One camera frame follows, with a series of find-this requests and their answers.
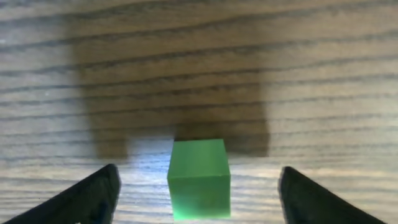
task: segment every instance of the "tabletop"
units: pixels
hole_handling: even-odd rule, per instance
[[[397,0],[0,0],[0,222],[107,163],[114,223],[173,223],[174,139],[222,138],[231,219],[283,166],[398,223]]]

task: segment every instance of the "wood grain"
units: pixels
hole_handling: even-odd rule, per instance
[[[0,1],[0,222],[109,162],[114,222],[173,223],[173,139],[224,138],[232,218],[292,165],[398,223],[398,1]]]

